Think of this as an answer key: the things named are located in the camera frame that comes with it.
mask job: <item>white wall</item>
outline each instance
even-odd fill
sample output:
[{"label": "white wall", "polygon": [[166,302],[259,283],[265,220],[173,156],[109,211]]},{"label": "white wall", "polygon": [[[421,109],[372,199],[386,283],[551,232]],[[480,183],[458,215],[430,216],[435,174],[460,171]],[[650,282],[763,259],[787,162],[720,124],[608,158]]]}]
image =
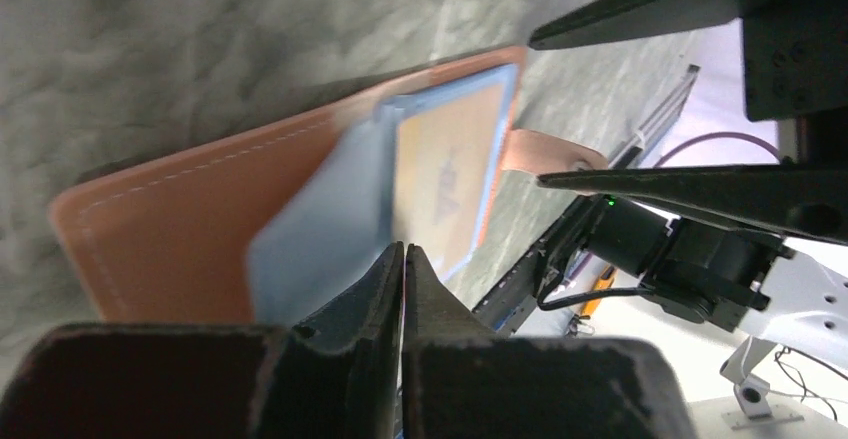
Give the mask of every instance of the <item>white wall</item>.
[{"label": "white wall", "polygon": [[[679,123],[658,147],[656,155],[701,134],[717,131],[740,131],[776,144],[773,123],[752,124],[744,116],[743,75],[739,23],[713,29],[705,35],[698,54],[701,74]],[[655,162],[647,161],[646,166]],[[774,162],[760,148],[737,140],[719,140],[694,146],[670,161],[669,166],[755,164]],[[848,275],[846,248],[791,241],[791,247],[817,258],[824,265]],[[635,286],[632,277],[619,275],[616,286]],[[645,339],[656,345],[674,368],[683,394],[688,401],[698,401],[732,394],[728,381],[718,374],[722,363],[745,339],[742,333],[730,334],[712,325],[695,325],[664,314],[659,306],[640,298],[605,300],[592,318],[596,336],[624,336]],[[848,382],[815,363],[797,355],[785,356],[785,362],[798,367],[810,389],[819,395],[848,400]],[[774,390],[800,393],[771,358],[755,373],[771,382]],[[805,403],[825,415],[830,410],[820,401]],[[843,423],[848,424],[848,405],[833,403]]]}]

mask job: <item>wallet stitching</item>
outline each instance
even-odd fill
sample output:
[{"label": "wallet stitching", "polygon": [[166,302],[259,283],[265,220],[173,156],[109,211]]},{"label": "wallet stitching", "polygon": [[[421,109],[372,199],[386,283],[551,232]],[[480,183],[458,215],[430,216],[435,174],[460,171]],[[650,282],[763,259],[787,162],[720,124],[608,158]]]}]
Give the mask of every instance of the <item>wallet stitching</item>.
[{"label": "wallet stitching", "polygon": [[103,259],[103,255],[100,253],[100,250],[97,247],[97,240],[94,236],[94,231],[92,231],[91,226],[86,221],[86,216],[89,212],[91,212],[93,209],[100,207],[100,206],[102,206],[102,205],[104,205],[104,204],[106,204],[110,201],[113,201],[115,199],[120,199],[124,196],[130,195],[130,194],[133,194],[133,193],[136,193],[136,192],[144,191],[144,190],[146,190],[150,187],[157,186],[159,184],[162,184],[166,181],[176,179],[178,177],[189,175],[189,174],[191,174],[195,171],[200,171],[200,170],[207,169],[207,168],[214,166],[214,165],[217,165],[217,164],[222,164],[222,163],[224,163],[224,162],[226,162],[230,159],[235,159],[237,157],[250,154],[253,151],[260,151],[262,149],[265,149],[266,147],[273,146],[277,143],[283,143],[283,142],[287,141],[288,139],[291,139],[292,137],[298,136],[298,135],[303,134],[305,132],[312,131],[312,130],[317,129],[317,128],[322,127],[322,126],[326,126],[330,122],[332,122],[332,119],[325,119],[325,120],[318,122],[316,124],[313,124],[309,127],[304,127],[303,129],[299,129],[297,131],[290,132],[288,134],[284,134],[282,136],[275,137],[274,139],[270,139],[268,141],[265,141],[263,144],[257,144],[255,146],[251,146],[249,148],[242,149],[238,152],[235,152],[235,153],[232,153],[232,154],[227,154],[226,156],[214,158],[214,159],[210,160],[209,162],[207,162],[205,164],[201,164],[201,165],[198,165],[198,166],[183,169],[182,171],[180,171],[176,174],[168,174],[168,175],[162,176],[159,179],[149,181],[147,184],[145,184],[143,186],[135,186],[135,187],[129,188],[125,191],[112,194],[109,197],[106,197],[104,199],[92,202],[91,204],[84,207],[83,209],[80,209],[79,213],[77,214],[77,223],[78,223],[78,225],[79,225],[79,227],[82,231],[83,237],[85,237],[85,243],[87,245],[88,253],[91,256],[91,258],[94,260],[95,264],[97,265],[97,270],[100,273],[101,278],[103,279],[103,284],[106,286],[106,289],[107,289],[109,295],[112,296],[112,299],[114,299],[115,305],[117,306],[118,310],[120,311],[120,314],[122,316],[126,317],[130,308],[129,308],[129,305],[127,304],[127,302],[124,300],[123,296],[121,295],[121,290],[118,287],[118,285],[115,283],[115,279],[112,276],[112,273],[109,271],[109,268],[106,266],[106,261]]}]

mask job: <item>card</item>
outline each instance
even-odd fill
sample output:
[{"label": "card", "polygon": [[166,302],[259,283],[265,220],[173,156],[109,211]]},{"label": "card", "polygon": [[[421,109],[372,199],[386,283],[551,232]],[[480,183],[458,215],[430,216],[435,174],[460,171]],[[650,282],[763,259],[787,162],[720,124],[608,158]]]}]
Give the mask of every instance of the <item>card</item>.
[{"label": "card", "polygon": [[423,247],[443,281],[481,239],[517,73],[501,66],[392,101],[393,236]]}]

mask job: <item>orange object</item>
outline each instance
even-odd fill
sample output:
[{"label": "orange object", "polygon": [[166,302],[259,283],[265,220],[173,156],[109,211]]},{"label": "orange object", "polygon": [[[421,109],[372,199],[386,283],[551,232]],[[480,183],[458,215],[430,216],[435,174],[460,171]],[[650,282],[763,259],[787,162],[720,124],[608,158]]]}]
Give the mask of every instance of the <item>orange object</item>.
[{"label": "orange object", "polygon": [[[611,265],[607,265],[604,270],[598,274],[598,278],[595,279],[595,286],[592,287],[593,291],[601,291],[604,289],[609,289],[612,287],[612,284],[615,282],[615,276],[618,274],[618,269]],[[595,310],[598,309],[598,306],[601,304],[600,299],[595,299],[593,301],[589,301],[583,306],[583,310],[580,311],[581,317],[589,317],[594,314]]]},{"label": "orange object", "polygon": [[[51,222],[105,320],[252,322],[246,248],[318,170],[351,124],[389,97],[504,64],[523,68],[525,52],[509,47],[435,66],[75,186],[53,202]],[[516,103],[513,99],[510,119]],[[498,172],[538,175],[568,170],[577,159],[594,169],[606,167],[603,156],[590,149],[533,131],[511,131]]]}]

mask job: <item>purple cable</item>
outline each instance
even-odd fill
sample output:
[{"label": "purple cable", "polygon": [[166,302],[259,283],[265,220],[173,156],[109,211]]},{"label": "purple cable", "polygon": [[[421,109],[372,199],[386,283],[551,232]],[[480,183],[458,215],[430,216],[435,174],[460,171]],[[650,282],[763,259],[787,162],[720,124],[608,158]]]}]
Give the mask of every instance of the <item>purple cable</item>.
[{"label": "purple cable", "polygon": [[684,150],[702,142],[712,141],[715,139],[739,139],[740,141],[745,141],[749,144],[753,144],[755,146],[759,146],[760,148],[766,150],[769,154],[774,156],[777,162],[780,162],[780,151],[777,150],[776,147],[769,144],[768,142],[760,139],[757,136],[752,136],[750,134],[745,134],[744,132],[713,132],[710,134],[704,134],[703,136],[693,137],[688,141],[683,142],[679,146],[675,147],[668,154],[662,156],[659,161],[654,165],[654,168],[660,168],[665,165],[666,162],[670,161],[674,156],[680,154]]}]

